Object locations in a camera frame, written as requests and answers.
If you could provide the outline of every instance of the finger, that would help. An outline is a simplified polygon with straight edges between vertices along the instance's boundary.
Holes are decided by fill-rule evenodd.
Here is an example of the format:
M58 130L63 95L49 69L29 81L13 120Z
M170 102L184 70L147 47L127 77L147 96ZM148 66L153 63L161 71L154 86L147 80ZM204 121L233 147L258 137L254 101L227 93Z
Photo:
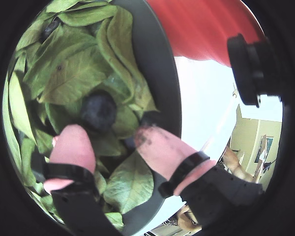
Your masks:
M72 164L84 167L90 172L95 171L95 155L86 131L78 125L69 125L55 139L55 147L50 155L51 163ZM49 179L44 182L45 190L62 189L72 180Z
M55 136L55 137L53 138L53 147L55 147L58 138L59 138L59 136Z
M135 144L146 163L167 180L185 158L196 152L177 136L156 126L140 128Z

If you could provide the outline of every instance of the black knob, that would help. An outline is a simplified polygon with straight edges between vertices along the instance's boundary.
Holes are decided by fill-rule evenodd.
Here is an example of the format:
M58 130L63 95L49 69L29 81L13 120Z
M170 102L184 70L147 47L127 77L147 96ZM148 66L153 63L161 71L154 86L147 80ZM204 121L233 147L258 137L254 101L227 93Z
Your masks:
M239 95L245 105L260 105L260 95L283 94L283 77L278 59L265 40L247 44L239 34L227 42L230 62Z

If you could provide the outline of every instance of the glove strap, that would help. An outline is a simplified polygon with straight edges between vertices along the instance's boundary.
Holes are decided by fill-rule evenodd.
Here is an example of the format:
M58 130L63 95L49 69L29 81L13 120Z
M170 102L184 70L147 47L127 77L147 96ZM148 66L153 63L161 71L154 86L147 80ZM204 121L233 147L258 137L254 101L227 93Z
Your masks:
M196 152L187 157L175 170L168 182L162 183L158 191L163 198L168 198L174 194L177 186L186 178L186 176L198 165L210 158L202 151Z

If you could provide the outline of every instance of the blueberry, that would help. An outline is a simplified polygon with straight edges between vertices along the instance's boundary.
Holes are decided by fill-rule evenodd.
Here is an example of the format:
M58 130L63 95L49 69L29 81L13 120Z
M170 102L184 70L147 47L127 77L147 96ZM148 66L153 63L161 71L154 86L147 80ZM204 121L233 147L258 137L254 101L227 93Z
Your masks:
M60 19L57 17L55 18L42 32L41 34L41 42L45 42L45 40L51 35L51 33L59 26Z
M101 91L85 98L81 108L84 125L100 133L107 132L115 123L117 106L109 93Z

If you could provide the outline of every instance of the framed picture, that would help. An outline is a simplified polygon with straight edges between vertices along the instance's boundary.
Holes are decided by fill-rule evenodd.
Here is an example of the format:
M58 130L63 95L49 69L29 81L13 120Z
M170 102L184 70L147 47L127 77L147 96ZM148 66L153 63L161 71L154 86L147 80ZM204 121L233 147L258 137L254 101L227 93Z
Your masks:
M263 135L261 137L255 163L258 163L260 158L264 159L264 161L266 160L267 155L270 152L272 142L273 142L273 137L269 137L267 135Z

